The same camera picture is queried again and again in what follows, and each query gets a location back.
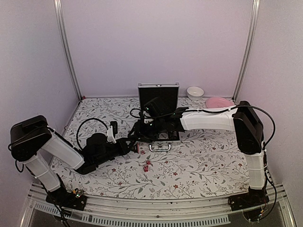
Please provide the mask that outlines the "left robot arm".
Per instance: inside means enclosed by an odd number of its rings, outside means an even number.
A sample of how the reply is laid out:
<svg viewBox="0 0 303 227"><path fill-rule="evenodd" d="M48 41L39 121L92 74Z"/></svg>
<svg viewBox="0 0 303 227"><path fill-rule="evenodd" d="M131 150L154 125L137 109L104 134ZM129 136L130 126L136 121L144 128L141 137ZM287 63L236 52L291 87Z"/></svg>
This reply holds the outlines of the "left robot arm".
<svg viewBox="0 0 303 227"><path fill-rule="evenodd" d="M128 154L134 145L135 141L128 138L115 139L114 126L111 125L106 134L90 136L84 148L75 147L49 127L44 116L38 115L11 127L8 149L12 157L24 164L44 185L55 201L67 205L71 200L70 194L60 177L50 169L41 151L63 161L78 174L87 175L101 164Z"/></svg>

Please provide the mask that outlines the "aluminium poker case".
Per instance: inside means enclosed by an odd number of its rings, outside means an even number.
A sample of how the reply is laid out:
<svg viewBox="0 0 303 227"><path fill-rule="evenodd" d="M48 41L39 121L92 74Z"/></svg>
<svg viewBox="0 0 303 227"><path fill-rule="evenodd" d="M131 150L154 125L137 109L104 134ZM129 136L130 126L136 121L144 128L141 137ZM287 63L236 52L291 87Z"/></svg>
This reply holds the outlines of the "aluminium poker case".
<svg viewBox="0 0 303 227"><path fill-rule="evenodd" d="M139 83L138 94L144 123L159 122L169 133L168 140L148 141L151 152L169 152L173 144L179 143L179 133L169 128L169 117L176 111L179 83Z"/></svg>

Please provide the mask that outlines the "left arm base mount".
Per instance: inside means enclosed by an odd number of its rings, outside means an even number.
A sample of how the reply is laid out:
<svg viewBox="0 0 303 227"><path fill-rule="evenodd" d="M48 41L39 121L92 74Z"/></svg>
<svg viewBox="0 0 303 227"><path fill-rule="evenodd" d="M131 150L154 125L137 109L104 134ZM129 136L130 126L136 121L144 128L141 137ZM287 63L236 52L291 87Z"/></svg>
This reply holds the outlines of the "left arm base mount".
<svg viewBox="0 0 303 227"><path fill-rule="evenodd" d="M60 187L53 192L47 191L47 197L45 200L46 202L52 203L60 208L64 207L80 211L84 211L87 203L87 197L85 195L77 196L73 192L68 192L63 187Z"/></svg>

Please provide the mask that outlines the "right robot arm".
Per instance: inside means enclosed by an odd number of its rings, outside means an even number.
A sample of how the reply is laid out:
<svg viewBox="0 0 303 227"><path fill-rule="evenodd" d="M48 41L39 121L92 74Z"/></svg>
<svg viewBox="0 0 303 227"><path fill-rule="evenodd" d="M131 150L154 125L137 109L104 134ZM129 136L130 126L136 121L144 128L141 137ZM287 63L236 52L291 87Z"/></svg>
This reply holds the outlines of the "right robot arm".
<svg viewBox="0 0 303 227"><path fill-rule="evenodd" d="M127 136L137 141L154 142L161 133L201 129L234 132L238 149L248 164L251 191L245 195L245 202L255 206L263 199L262 190L267 181L263 123L255 110L247 101L226 108L170 110L161 98L156 97L139 112L137 122Z"/></svg>

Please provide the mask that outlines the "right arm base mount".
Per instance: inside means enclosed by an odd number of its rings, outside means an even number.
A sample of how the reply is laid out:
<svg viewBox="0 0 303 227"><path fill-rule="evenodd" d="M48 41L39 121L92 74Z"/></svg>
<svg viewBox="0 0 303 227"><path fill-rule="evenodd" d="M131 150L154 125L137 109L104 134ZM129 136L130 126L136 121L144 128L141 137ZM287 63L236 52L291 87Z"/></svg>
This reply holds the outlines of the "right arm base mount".
<svg viewBox="0 0 303 227"><path fill-rule="evenodd" d="M232 195L228 197L228 204L232 211L251 208L269 202L266 188L260 190L248 188L247 193Z"/></svg>

